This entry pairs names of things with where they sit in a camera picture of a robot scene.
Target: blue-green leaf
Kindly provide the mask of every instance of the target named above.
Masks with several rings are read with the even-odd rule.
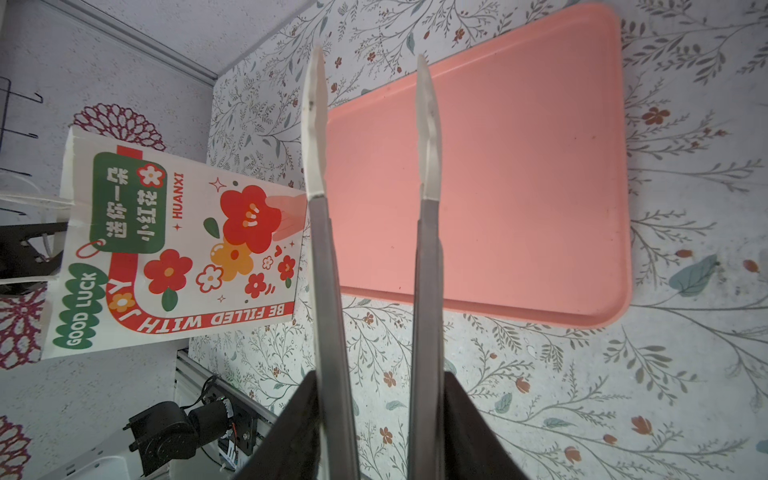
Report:
[[[715,273],[717,255],[709,255],[699,263],[686,266],[670,278],[670,286],[680,291],[680,296],[696,296],[704,290]]]
[[[163,305],[163,310],[165,310],[166,312],[170,312],[171,310],[176,308],[176,304],[179,303],[179,296],[176,292],[174,292],[170,288],[167,288],[163,292],[163,296],[161,297],[160,303]]]
[[[443,360],[443,366],[442,366],[442,369],[443,369],[443,370],[445,370],[445,371],[447,371],[447,372],[450,372],[450,373],[452,373],[452,374],[454,374],[454,375],[456,374],[456,367],[455,367],[455,366],[453,365],[453,363],[451,363],[451,361],[450,361],[450,360],[448,360],[448,359],[444,359],[444,360]]]
[[[219,236],[219,223],[213,217],[208,217],[203,220],[203,228],[210,233],[213,238],[220,238]]]
[[[413,32],[408,34],[408,38],[406,38],[406,47],[413,53],[413,48],[416,46],[416,42],[413,40]]]
[[[548,429],[560,429],[562,427],[567,427],[569,425],[573,425],[573,423],[566,422],[565,420],[560,420],[556,418],[546,419],[544,420],[544,426]]]
[[[494,405],[496,407],[496,413],[509,412],[509,406],[511,404],[512,404],[512,394],[505,393],[504,396],[502,396],[502,399],[496,402],[496,404]]]
[[[411,15],[415,14],[421,7],[424,5],[424,0],[419,0],[419,3],[416,4],[415,7],[413,7],[413,10],[411,10]]]
[[[399,400],[392,400],[391,402],[387,402],[386,409],[387,410],[394,410],[399,409],[400,407],[405,408],[406,404],[403,402],[400,402]]]

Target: floral tablecloth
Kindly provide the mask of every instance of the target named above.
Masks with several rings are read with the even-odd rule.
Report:
[[[218,81],[208,162],[303,187],[313,44],[333,107],[418,53],[437,61],[574,3],[318,1]],[[765,478],[768,3],[608,3],[623,18],[633,305],[587,331],[446,312],[445,367],[532,478]],[[298,282],[292,322],[190,344],[274,412],[314,367],[304,256]],[[411,307],[343,304],[362,471],[404,478]]]

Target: red star graphic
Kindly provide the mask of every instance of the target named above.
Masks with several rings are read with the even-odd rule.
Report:
[[[224,185],[224,184],[222,184],[222,183],[219,181],[219,177],[216,177],[216,181],[215,181],[215,182],[208,182],[208,184],[209,184],[209,185],[213,185],[214,187],[216,187],[216,193],[217,193],[217,194],[219,193],[219,189],[221,189],[221,188],[225,188],[225,187],[227,186],[227,185]]]

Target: yellow flower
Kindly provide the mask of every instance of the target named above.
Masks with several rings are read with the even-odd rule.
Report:
[[[112,301],[109,303],[109,309],[117,310],[118,312],[123,313],[133,305],[136,305],[136,301],[134,300],[133,295],[130,293],[117,293],[116,295],[112,296]]]
[[[217,243],[210,249],[210,260],[224,270],[221,279],[225,282],[233,280],[238,273],[247,275],[253,270],[253,260],[245,243],[242,245],[229,245],[226,241]]]

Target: pink tray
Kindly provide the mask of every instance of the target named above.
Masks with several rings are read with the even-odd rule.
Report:
[[[619,21],[577,5],[431,67],[445,308],[594,328],[632,293]],[[331,110],[342,291],[412,302],[415,74]]]

